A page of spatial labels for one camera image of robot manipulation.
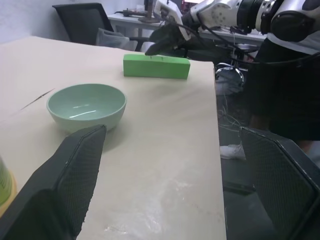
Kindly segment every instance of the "table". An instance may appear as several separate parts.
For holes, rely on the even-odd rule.
[[[108,16],[108,19],[110,20],[111,25],[113,26],[113,29],[117,29],[117,26],[119,27],[125,27],[128,29],[139,29],[139,37],[142,36],[142,29],[146,30],[156,30],[160,27],[161,23],[144,23],[138,20],[138,17],[134,16],[123,16],[121,13],[115,13]],[[231,34],[230,32],[226,31],[214,31],[219,36],[225,38],[226,40],[230,42],[234,42],[234,36],[236,39],[236,42],[238,44],[250,44],[250,45],[256,45],[260,46],[262,42],[266,39],[266,35],[258,35],[258,34],[248,34],[248,35],[241,35],[235,33]],[[213,39],[217,40],[218,38],[214,35],[212,35],[207,30],[200,33],[200,36],[205,39]]]
[[[39,37],[0,45],[0,154],[18,189],[66,137],[49,95],[108,84],[128,102],[78,240],[225,240],[213,64],[191,61],[188,80],[124,77],[126,53]]]

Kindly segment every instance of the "green block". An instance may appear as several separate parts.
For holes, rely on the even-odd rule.
[[[126,54],[123,57],[125,77],[187,79],[189,70],[190,62],[186,58],[139,54]]]

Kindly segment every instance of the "white desk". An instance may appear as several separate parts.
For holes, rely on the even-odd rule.
[[[225,240],[213,64],[191,61],[187,81],[124,77],[125,53],[38,37],[0,45],[0,154],[18,189],[66,136],[50,94],[19,109],[53,88],[108,84],[128,102],[78,239]]]
[[[116,13],[108,16],[108,19],[110,20],[113,29],[116,29],[115,27],[125,27],[128,29],[140,29],[139,35],[141,37],[142,29],[146,30],[156,30],[159,28],[160,23],[143,23],[138,20],[138,17],[130,17],[130,16],[123,16],[121,13]],[[226,31],[214,31],[221,37],[224,37],[226,40],[230,42],[234,42],[234,36],[230,32]],[[208,31],[204,31],[200,33],[201,37],[206,39],[213,39],[217,40],[218,38],[212,35]],[[261,34],[248,34],[248,35],[241,35],[241,34],[235,34],[236,42],[239,44],[250,44],[250,45],[256,45],[260,46],[262,42],[266,39],[266,35]]]

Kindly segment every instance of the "wire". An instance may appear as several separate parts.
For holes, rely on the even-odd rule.
[[[264,62],[261,61],[259,59],[257,59],[256,57],[251,56],[249,53],[247,53],[246,51],[243,51],[241,48],[239,48],[236,44],[233,44],[232,42],[229,42],[228,40],[224,39],[222,36],[218,35],[217,33],[215,33],[214,31],[212,31],[209,27],[207,27],[205,24],[203,24],[201,18],[198,16],[199,19],[199,23],[202,26],[202,28],[208,30],[212,35],[214,35],[215,37],[217,37],[218,39],[222,40],[223,42],[225,42],[228,46],[231,46],[235,49],[237,49],[238,51],[240,51],[241,53],[243,53],[244,55],[248,56],[250,59],[253,60],[253,62],[249,62],[249,61],[243,61],[234,57],[229,57],[231,60],[238,62],[238,63],[242,63],[242,64],[250,64],[250,65],[257,65],[257,64],[265,64],[265,65],[273,65],[273,66],[283,66],[283,65],[290,65],[290,64],[297,64],[297,66],[301,66],[304,62],[307,61],[312,61],[315,58],[317,58],[318,56],[320,56],[320,51],[316,52],[315,54],[309,55],[309,56],[305,56],[305,57],[301,57],[301,58],[297,58],[297,59],[293,59],[293,60],[286,60],[286,61],[276,61],[276,62]],[[162,19],[163,21],[169,22],[170,24],[176,25],[180,28],[184,28],[186,30],[188,30],[190,33],[192,33],[200,42],[200,44],[205,47],[206,49],[213,51],[212,48],[210,46],[208,46],[205,42],[204,39],[199,35],[198,31],[176,23],[175,21],[171,21],[167,18]]]
[[[234,128],[235,127],[236,128],[240,128],[241,126],[244,126],[245,124],[241,123],[236,118],[234,118],[233,116],[228,114],[228,110],[229,110],[228,101],[227,101],[227,98],[226,98],[226,94],[225,94],[224,88],[225,88],[225,83],[222,83],[222,91],[223,91],[223,97],[224,97],[225,106],[224,106],[224,104],[222,104],[223,110],[219,109],[217,111],[217,113],[218,113],[218,120],[221,120],[223,118],[228,124],[219,123],[218,126],[220,128],[229,130],[231,132],[239,132],[239,130],[236,130]]]
[[[235,45],[236,44],[236,36],[235,36],[235,33],[233,32],[232,33],[233,35],[233,44]],[[233,52],[232,52],[232,57],[235,58],[235,52],[236,52],[236,49],[233,48]]]
[[[229,42],[228,40],[226,40],[225,38],[223,38],[222,36],[218,35],[217,33],[215,33],[214,31],[212,31],[209,27],[207,27],[201,17],[199,16],[199,13],[196,14],[196,16],[198,17],[199,23],[202,26],[202,28],[208,30],[212,35],[214,35],[215,37],[217,37],[218,39],[222,40],[223,42],[225,42],[227,45],[236,48],[238,51],[240,51],[242,54],[248,56],[249,58],[253,59],[254,62],[245,62],[247,64],[266,64],[266,65],[288,65],[288,64],[293,64],[293,63],[298,63],[299,66],[302,65],[303,62],[307,62],[307,61],[311,61],[313,59],[315,59],[316,57],[320,56],[320,51],[316,52],[315,54],[309,55],[309,56],[305,56],[305,57],[301,57],[301,58],[297,58],[297,59],[293,59],[293,60],[287,60],[287,61],[276,61],[276,62],[264,62],[261,61],[260,59],[257,59],[253,56],[251,56],[249,53],[243,51],[241,48],[239,48],[237,45],[233,44],[232,42]]]
[[[162,24],[164,24],[165,20],[162,20],[162,22],[160,22],[159,28],[162,27]]]
[[[230,33],[230,27],[226,27],[226,26],[221,26],[220,30],[226,33]]]

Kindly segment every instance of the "light green bowl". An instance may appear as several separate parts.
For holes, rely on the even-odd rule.
[[[57,91],[46,103],[58,126],[74,133],[95,125],[113,129],[124,114],[126,96],[118,89],[103,84],[74,85]]]

